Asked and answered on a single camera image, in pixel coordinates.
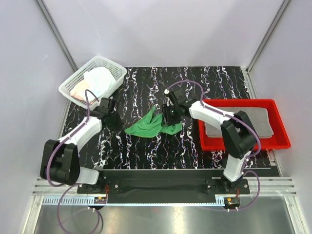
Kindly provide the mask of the green towel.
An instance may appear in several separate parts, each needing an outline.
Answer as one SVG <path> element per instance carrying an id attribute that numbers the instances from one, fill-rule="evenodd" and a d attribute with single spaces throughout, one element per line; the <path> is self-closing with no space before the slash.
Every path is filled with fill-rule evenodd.
<path id="1" fill-rule="evenodd" d="M 182 131 L 181 122 L 171 126 L 163 124 L 163 114 L 154 115 L 155 110 L 156 106 L 153 106 L 146 115 L 125 129 L 124 132 L 131 136 L 153 138 L 160 133 L 172 136 Z"/>

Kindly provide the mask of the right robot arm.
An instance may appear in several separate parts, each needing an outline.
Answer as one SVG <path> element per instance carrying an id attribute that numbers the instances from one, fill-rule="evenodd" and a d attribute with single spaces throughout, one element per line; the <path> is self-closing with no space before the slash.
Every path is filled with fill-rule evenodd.
<path id="1" fill-rule="evenodd" d="M 247 115 L 223 111 L 202 100 L 187 99 L 180 91 L 164 91 L 168 104 L 162 105 L 163 124 L 172 126 L 189 117 L 205 122 L 218 129 L 223 138 L 228 159 L 220 179 L 220 186 L 226 193 L 233 193 L 243 178 L 246 159 L 259 142 L 258 135 Z"/>

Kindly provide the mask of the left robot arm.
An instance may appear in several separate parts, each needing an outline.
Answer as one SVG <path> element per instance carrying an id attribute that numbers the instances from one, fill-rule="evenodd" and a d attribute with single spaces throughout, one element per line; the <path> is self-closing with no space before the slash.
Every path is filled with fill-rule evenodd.
<path id="1" fill-rule="evenodd" d="M 121 119 L 115 108 L 115 101 L 102 98 L 99 105 L 67 135 L 58 140 L 46 141 L 40 167 L 40 177 L 51 186 L 88 184 L 94 193 L 105 188 L 100 171 L 80 166 L 79 153 L 89 140 L 104 128 L 112 130 L 121 126 Z"/>

